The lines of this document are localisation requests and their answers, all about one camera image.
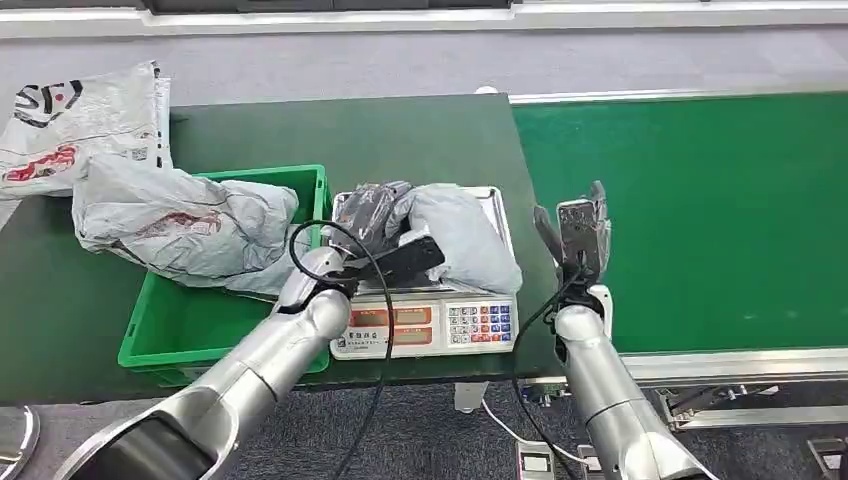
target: gray carpet floor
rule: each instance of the gray carpet floor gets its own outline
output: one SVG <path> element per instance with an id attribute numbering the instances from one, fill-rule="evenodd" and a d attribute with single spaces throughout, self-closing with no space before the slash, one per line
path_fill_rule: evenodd
<path id="1" fill-rule="evenodd" d="M 487 32 L 3 41 L 0 99 L 25 83 L 156 59 L 174 105 L 437 95 L 492 85 L 510 93 L 848 85 L 848 29 Z M 0 204 L 0 220 L 14 209 Z M 828 387 L 828 395 L 844 389 Z M 506 385 L 495 412 L 532 436 Z M 295 394 L 243 451 L 232 479 L 327 478 L 353 439 L 368 390 Z M 88 435 L 149 400 L 39 407 L 44 426 L 25 480 L 50 478 Z M 566 448 L 584 442 L 569 403 L 537 411 Z M 846 428 L 700 431 L 681 440 L 722 478 L 816 479 L 804 441 Z M 481 411 L 453 410 L 450 385 L 392 387 L 346 478 L 510 479 L 512 440 Z"/>

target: black cable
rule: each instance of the black cable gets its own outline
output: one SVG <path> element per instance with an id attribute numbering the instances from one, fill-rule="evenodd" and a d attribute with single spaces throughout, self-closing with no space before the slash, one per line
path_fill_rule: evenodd
<path id="1" fill-rule="evenodd" d="M 326 225 L 345 234 L 348 238 L 353 240 L 356 245 L 362 249 L 365 253 L 365 256 L 368 257 L 368 261 L 371 262 L 371 265 L 374 266 L 374 271 L 377 272 L 377 277 L 380 279 L 380 287 L 383 289 L 383 295 L 386 298 L 386 308 L 389 310 L 389 336 L 386 341 L 386 357 L 383 360 L 383 366 L 380 369 L 380 377 L 377 379 L 377 384 L 374 389 L 374 399 L 371 400 L 371 406 L 368 408 L 368 413 L 365 414 L 365 420 L 362 422 L 362 426 L 359 427 L 359 433 L 356 434 L 356 439 L 353 441 L 353 445 L 348 449 L 347 454 L 342 459 L 342 462 L 336 468 L 336 471 L 333 473 L 334 480 L 340 478 L 347 471 L 350 466 L 350 461 L 353 458 L 353 455 L 356 453 L 357 449 L 359 449 L 359 444 L 362 442 L 362 438 L 365 437 L 365 433 L 368 431 L 368 427 L 371 425 L 371 421 L 374 418 L 374 414 L 377 411 L 377 406 L 380 404 L 380 395 L 383 393 L 383 387 L 385 386 L 385 375 L 386 370 L 389 366 L 389 361 L 392 359 L 392 347 L 395 343 L 395 312 L 392 307 L 392 295 L 389 293 L 389 287 L 386 285 L 386 278 L 383 276 L 383 272 L 380 270 L 380 266 L 377 264 L 377 261 L 374 259 L 374 256 L 371 255 L 371 252 L 365 248 L 365 245 L 356 238 L 355 235 L 350 233 L 348 229 L 339 225 L 336 222 L 331 222 L 328 220 L 309 220 L 304 222 L 298 226 L 294 232 L 292 232 L 290 240 L 289 240 L 289 256 L 292 259 L 292 263 L 297 267 L 304 275 L 309 278 L 312 278 L 319 282 L 325 283 L 342 283 L 345 281 L 353 280 L 351 278 L 331 278 L 318 275 L 314 272 L 310 272 L 303 264 L 300 262 L 300 259 L 297 258 L 297 255 L 294 251 L 295 238 L 297 235 L 303 231 L 304 229 L 311 227 L 312 225 Z"/>
<path id="2" fill-rule="evenodd" d="M 524 322 L 524 325 L 521 326 L 521 331 L 518 332 L 518 336 L 515 337 L 515 344 L 512 347 L 512 389 L 515 391 L 515 396 L 518 398 L 518 404 L 521 405 L 521 409 L 524 410 L 524 414 L 527 415 L 527 419 L 530 420 L 530 423 L 533 424 L 533 428 L 536 429 L 536 432 L 542 437 L 542 440 L 548 445 L 548 448 L 551 449 L 551 453 L 556 457 L 557 461 L 559 461 L 562 468 L 565 470 L 565 474 L 571 480 L 577 480 L 577 476 L 568 466 L 563 458 L 562 454 L 554 448 L 554 442 L 548 437 L 542 427 L 536 423 L 536 420 L 530 415 L 530 410 L 527 409 L 527 405 L 524 404 L 524 397 L 521 395 L 521 390 L 518 388 L 518 373 L 516 372 L 516 367 L 518 366 L 518 346 L 521 343 L 521 339 L 524 338 L 524 334 L 530 330 L 530 327 L 533 323 L 539 319 L 554 303 L 556 303 L 561 296 L 565 293 L 565 290 L 574 283 L 574 280 L 577 279 L 578 275 L 582 272 L 582 269 L 577 270 L 567 281 L 563 282 L 560 289 L 549 298 L 536 312 L 530 316 L 530 318 Z"/>

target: digital scale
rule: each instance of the digital scale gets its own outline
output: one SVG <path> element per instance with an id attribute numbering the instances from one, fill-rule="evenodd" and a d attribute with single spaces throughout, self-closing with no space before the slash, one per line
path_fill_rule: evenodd
<path id="1" fill-rule="evenodd" d="M 463 187 L 483 207 L 492 227 L 512 250 L 501 192 L 495 187 Z M 337 220 L 349 193 L 336 195 L 333 220 Z M 518 335 L 515 296 L 461 292 L 431 282 L 425 274 L 416 281 L 389 289 L 395 307 L 392 358 L 471 355 L 512 351 Z M 363 282 L 351 301 L 353 314 L 344 335 L 330 343 L 339 360 L 386 356 L 389 317 L 383 290 Z"/>

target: white plastic bag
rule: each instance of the white plastic bag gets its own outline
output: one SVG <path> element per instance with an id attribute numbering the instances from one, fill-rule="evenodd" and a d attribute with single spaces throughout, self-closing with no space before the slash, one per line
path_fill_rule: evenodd
<path id="1" fill-rule="evenodd" d="M 248 291 L 256 291 L 253 284 L 276 286 L 273 278 L 256 274 L 286 262 L 288 229 L 298 206 L 293 190 L 216 183 L 178 169 L 118 160 L 93 157 L 87 179 L 74 188 L 71 214 L 83 248 L 108 250 L 188 286 L 235 282 Z M 280 288 L 286 265 L 268 273 L 283 275 Z M 236 278 L 244 274 L 253 275 Z M 271 292 L 278 293 L 279 288 Z"/>
<path id="2" fill-rule="evenodd" d="M 158 121 L 167 116 L 157 114 L 154 70 L 148 62 L 21 88 L 0 137 L 0 199 L 69 195 L 97 155 L 153 167 L 170 164 L 170 155 L 162 159 L 158 148 Z M 159 87 L 160 96 L 166 87 Z"/>
<path id="3" fill-rule="evenodd" d="M 393 236 L 404 218 L 413 231 L 429 229 L 445 262 L 427 272 L 432 281 L 467 291 L 514 295 L 521 268 L 486 217 L 480 202 L 457 185 L 436 183 L 413 188 L 395 203 L 386 223 Z"/>

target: green plastic crate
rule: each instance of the green plastic crate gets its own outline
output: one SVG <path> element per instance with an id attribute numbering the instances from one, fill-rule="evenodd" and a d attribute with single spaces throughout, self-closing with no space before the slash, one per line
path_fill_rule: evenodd
<path id="1" fill-rule="evenodd" d="M 323 219 L 330 213 L 331 196 L 322 165 L 199 176 L 289 187 L 297 192 L 299 203 L 293 223 Z M 314 230 L 313 248 L 321 241 L 320 232 Z M 118 352 L 118 364 L 155 378 L 160 386 L 187 385 L 229 353 L 270 311 L 267 302 L 218 289 L 184 287 L 148 272 Z M 325 350 L 307 372 L 320 372 L 329 363 Z"/>

